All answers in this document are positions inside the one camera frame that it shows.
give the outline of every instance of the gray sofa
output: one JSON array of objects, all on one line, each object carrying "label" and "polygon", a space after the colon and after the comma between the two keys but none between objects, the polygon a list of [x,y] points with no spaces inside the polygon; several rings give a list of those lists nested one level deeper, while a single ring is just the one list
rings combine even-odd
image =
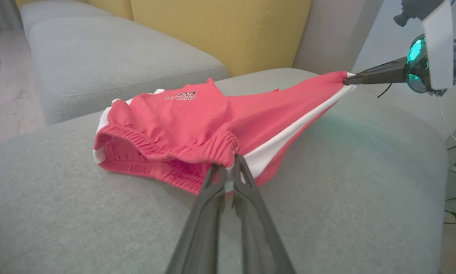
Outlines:
[{"label": "gray sofa", "polygon": [[[312,76],[277,69],[216,85],[246,95]],[[97,166],[99,117],[0,143],[0,274],[165,271],[195,196]],[[308,127],[260,192],[300,274],[438,273],[446,175],[433,128],[357,89]],[[241,273],[240,229],[226,206],[219,273]]]},{"label": "gray sofa", "polygon": [[116,98],[228,77],[211,55],[91,5],[33,2],[21,17],[47,125],[100,111]]}]

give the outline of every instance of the yellow cushion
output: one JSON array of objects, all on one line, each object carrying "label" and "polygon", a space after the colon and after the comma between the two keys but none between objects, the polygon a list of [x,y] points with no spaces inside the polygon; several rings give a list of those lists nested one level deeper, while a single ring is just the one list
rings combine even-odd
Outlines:
[{"label": "yellow cushion", "polygon": [[131,1],[134,21],[208,52],[232,76],[291,67],[310,6],[310,0]]},{"label": "yellow cushion", "polygon": [[133,20],[130,0],[89,0],[89,4],[103,9],[114,16]]},{"label": "yellow cushion", "polygon": [[21,7],[25,4],[28,4],[30,2],[34,2],[33,0],[15,0],[16,5],[18,6],[18,9],[21,9]]}]

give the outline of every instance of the wooden floor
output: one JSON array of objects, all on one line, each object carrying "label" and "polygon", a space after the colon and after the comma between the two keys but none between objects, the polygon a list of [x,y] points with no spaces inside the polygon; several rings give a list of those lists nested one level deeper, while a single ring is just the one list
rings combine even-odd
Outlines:
[{"label": "wooden floor", "polygon": [[23,30],[0,32],[0,141],[45,126]]},{"label": "wooden floor", "polygon": [[[25,35],[0,32],[0,142],[44,126]],[[444,225],[441,273],[456,274],[456,225]]]}]

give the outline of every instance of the red shorts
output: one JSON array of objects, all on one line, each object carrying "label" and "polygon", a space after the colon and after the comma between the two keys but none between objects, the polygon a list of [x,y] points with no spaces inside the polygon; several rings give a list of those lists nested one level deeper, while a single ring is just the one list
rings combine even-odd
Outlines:
[{"label": "red shorts", "polygon": [[101,116],[94,159],[106,170],[153,177],[197,194],[211,163],[241,154],[258,185],[275,175],[289,145],[355,86],[346,72],[285,90],[225,96],[214,82],[116,99]]}]

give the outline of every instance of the printed logo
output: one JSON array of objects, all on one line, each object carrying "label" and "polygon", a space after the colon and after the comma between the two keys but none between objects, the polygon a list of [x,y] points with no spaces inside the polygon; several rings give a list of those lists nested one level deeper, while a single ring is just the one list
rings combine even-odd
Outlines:
[{"label": "printed logo", "polygon": [[196,98],[196,92],[190,91],[190,92],[181,92],[177,96],[167,96],[164,99],[165,100],[192,100],[194,98]]}]

